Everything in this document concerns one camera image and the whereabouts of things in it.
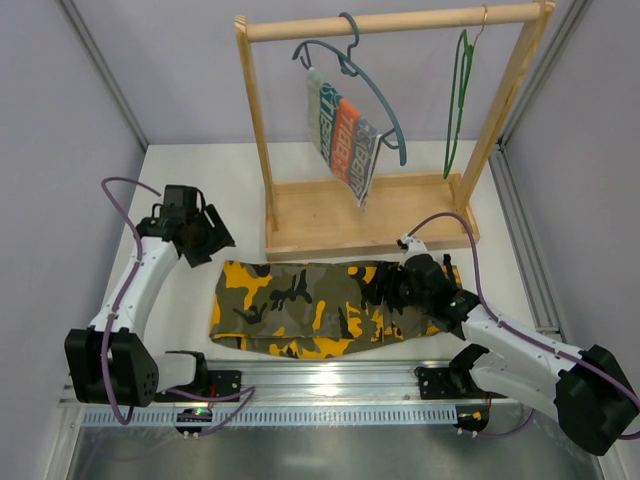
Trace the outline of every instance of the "white tabletop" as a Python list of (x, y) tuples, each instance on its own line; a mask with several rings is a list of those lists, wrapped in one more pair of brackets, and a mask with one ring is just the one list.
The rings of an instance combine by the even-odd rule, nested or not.
[[(462, 170), (475, 142), (458, 145), (455, 169)], [(408, 162), (398, 165), (394, 152), (380, 154), (377, 173), (442, 170), (445, 142), (408, 142)], [(276, 143), (269, 145), (275, 180), (318, 178), (329, 175), (324, 161), (308, 143)], [(235, 248), (218, 252), (211, 263), (191, 269), (181, 260), (169, 274), (151, 310), (144, 343), (152, 354), (166, 350), (195, 350), (209, 359), (266, 360), (275, 357), (243, 352), (214, 344), (209, 339), (209, 323), (213, 295), (224, 260), (264, 262), (265, 213), (264, 187), (255, 144), (157, 145), (149, 147), (140, 181), (162, 191), (166, 184), (185, 184), (200, 188), (208, 203), (213, 203), (231, 235)], [(138, 223), (151, 212), (157, 198), (138, 189), (129, 213)], [(471, 198), (480, 230), (478, 251), (483, 289), (487, 299), (505, 314), (524, 325), (533, 326), (529, 305), (507, 232), (502, 208), (487, 166)], [(410, 205), (408, 208), (419, 208)], [(398, 237), (406, 232), (397, 232)], [(133, 248), (133, 237), (125, 229), (114, 262), (107, 295), (123, 272)], [(432, 252), (440, 260), (438, 253)], [(458, 265), (462, 283), (475, 291), (471, 250), (449, 251)], [(376, 256), (398, 260), (398, 255)], [(452, 335), (439, 334), (416, 338), (399, 344), (346, 355), (345, 360), (432, 360), (451, 359), (464, 346)]]

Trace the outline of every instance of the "camouflage pants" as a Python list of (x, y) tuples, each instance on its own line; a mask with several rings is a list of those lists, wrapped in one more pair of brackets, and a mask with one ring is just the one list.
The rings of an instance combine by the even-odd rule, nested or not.
[[(365, 293), (382, 263), (390, 265), (227, 261), (216, 286), (211, 340), (252, 352), (318, 359), (437, 333), (415, 308), (390, 311), (369, 302)], [(453, 273), (459, 283), (455, 267)]]

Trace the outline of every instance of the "wooden rack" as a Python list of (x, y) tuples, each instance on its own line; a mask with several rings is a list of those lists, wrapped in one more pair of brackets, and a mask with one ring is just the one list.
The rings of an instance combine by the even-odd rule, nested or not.
[[(440, 172), (376, 175), (366, 212), (357, 208), (348, 189), (333, 178), (273, 182), (251, 51), (251, 43), (257, 42), (351, 35), (351, 25), (341, 17), (249, 24), (244, 16), (237, 16), (236, 38), (264, 178), (267, 259), (394, 252), (399, 235), (426, 216), (442, 211), (463, 215), (477, 240), (478, 227), (469, 200), (554, 9), (553, 1), (534, 0), (520, 5), (354, 17), (362, 34), (523, 24), (464, 174), (452, 173), (446, 180)], [(438, 220), (419, 236), (431, 249), (469, 245), (464, 230), (453, 219)]]

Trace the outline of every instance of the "white wall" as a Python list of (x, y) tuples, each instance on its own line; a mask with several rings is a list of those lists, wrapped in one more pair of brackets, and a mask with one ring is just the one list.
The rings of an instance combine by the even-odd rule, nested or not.
[[(531, 0), (76, 0), (77, 6), (151, 143), (254, 141), (233, 29), (250, 22), (456, 8)], [(550, 31), (571, 0), (559, 0)], [(519, 25), (487, 28), (478, 42), (463, 138), (475, 138), (489, 109)], [(479, 28), (469, 29), (470, 41)], [(405, 137), (446, 138), (459, 29), (366, 35), (354, 60), (393, 107)], [(326, 39), (340, 47), (347, 37)], [(268, 138), (306, 140), (305, 70), (291, 60), (300, 41), (254, 45)], [(361, 79), (339, 73), (335, 56), (311, 47), (327, 78), (381, 130), (384, 110)]]
[[(614, 352), (636, 392), (638, 22), (637, 0), (593, 2), (508, 145), (570, 339)], [(640, 443), (618, 445), (629, 478), (640, 478)]]
[(0, 476), (30, 479), (122, 232), (99, 181), (142, 151), (53, 0), (0, 3), (0, 65)]

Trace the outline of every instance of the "wooden base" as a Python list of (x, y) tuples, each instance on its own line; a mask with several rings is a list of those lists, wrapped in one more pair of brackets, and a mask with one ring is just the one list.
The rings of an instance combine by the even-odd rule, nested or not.
[[(307, 260), (398, 253), (396, 240), (429, 215), (455, 211), (453, 191), (460, 173), (378, 175), (367, 210), (334, 178), (275, 183), (278, 230), (267, 220), (269, 261)], [(464, 214), (480, 238), (471, 207)], [(417, 235), (431, 250), (469, 246), (453, 218), (440, 218)]]

